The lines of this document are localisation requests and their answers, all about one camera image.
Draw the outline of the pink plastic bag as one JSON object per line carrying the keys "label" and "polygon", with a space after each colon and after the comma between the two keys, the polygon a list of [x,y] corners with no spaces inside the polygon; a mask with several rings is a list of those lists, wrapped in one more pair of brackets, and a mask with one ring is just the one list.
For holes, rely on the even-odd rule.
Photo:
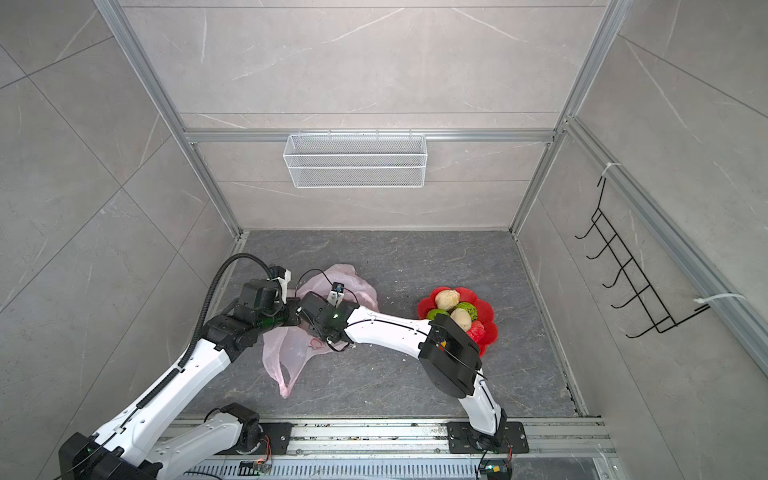
{"label": "pink plastic bag", "polygon": [[[315,292],[326,298],[333,282],[344,284],[344,300],[355,301],[376,312],[378,298],[375,288],[357,275],[351,264],[334,264],[309,277],[310,272],[300,277],[295,296],[303,298],[308,292]],[[323,341],[313,337],[305,327],[279,327],[263,336],[262,361],[268,375],[277,382],[279,393],[287,399],[298,381],[306,364],[315,356],[331,352]]]}

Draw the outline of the green fake fruit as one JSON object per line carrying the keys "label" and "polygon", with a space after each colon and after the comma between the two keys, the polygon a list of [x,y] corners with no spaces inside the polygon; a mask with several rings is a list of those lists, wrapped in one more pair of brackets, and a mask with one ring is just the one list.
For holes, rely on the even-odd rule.
{"label": "green fake fruit", "polygon": [[457,305],[457,309],[466,311],[473,321],[476,321],[478,319],[477,308],[470,302],[460,302]]}
{"label": "green fake fruit", "polygon": [[426,319],[429,321],[435,320],[438,316],[450,316],[450,313],[444,309],[434,308],[427,312]]}

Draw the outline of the cream fake fruit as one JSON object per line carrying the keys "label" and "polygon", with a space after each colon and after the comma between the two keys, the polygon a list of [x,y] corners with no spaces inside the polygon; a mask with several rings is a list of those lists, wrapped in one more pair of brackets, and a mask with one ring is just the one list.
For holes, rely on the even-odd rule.
{"label": "cream fake fruit", "polygon": [[437,309],[450,312],[461,302],[461,294],[454,289],[440,290],[434,300]]}
{"label": "cream fake fruit", "polygon": [[455,308],[450,317],[464,332],[469,331],[474,322],[472,315],[462,308]]}

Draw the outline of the red fake fruit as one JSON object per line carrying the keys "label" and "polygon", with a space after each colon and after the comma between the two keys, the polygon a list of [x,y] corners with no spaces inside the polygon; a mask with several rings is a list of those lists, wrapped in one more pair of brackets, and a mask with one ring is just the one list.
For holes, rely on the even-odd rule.
{"label": "red fake fruit", "polygon": [[471,327],[467,331],[467,334],[469,335],[469,337],[478,345],[482,343],[485,333],[486,333],[485,326],[479,320],[473,321],[471,324]]}

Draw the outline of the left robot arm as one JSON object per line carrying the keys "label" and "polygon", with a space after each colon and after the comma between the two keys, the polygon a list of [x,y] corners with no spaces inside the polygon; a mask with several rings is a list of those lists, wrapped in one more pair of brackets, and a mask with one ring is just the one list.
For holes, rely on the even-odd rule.
{"label": "left robot arm", "polygon": [[270,453],[258,414],[240,404],[214,409],[203,424],[168,442],[159,438],[214,377],[264,333],[289,323],[297,302],[287,276],[245,284],[208,321],[176,364],[93,434],[73,434],[59,450],[63,479],[174,479],[220,451]]}

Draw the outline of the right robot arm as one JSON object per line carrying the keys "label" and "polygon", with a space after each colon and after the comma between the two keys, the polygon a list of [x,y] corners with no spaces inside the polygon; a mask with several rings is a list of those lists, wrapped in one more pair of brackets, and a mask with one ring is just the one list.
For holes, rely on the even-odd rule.
{"label": "right robot arm", "polygon": [[418,359],[435,387],[459,401],[478,437],[501,441],[507,416],[482,371],[480,348],[450,317],[405,319],[349,301],[333,305],[314,292],[299,301],[297,315],[330,346],[370,344]]}

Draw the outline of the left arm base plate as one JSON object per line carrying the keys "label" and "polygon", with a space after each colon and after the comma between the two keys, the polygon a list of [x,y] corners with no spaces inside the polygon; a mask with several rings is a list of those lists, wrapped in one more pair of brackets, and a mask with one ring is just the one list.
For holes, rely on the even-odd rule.
{"label": "left arm base plate", "polygon": [[241,455],[285,455],[292,428],[293,424],[288,422],[247,424],[233,449]]}

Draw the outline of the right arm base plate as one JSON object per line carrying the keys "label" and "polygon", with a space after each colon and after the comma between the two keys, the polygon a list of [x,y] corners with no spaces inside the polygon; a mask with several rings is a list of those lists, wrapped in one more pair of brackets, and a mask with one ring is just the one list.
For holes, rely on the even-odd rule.
{"label": "right arm base plate", "polygon": [[483,434],[468,422],[446,424],[449,451],[452,454],[512,453],[527,454],[530,447],[521,422],[503,422],[494,435]]}

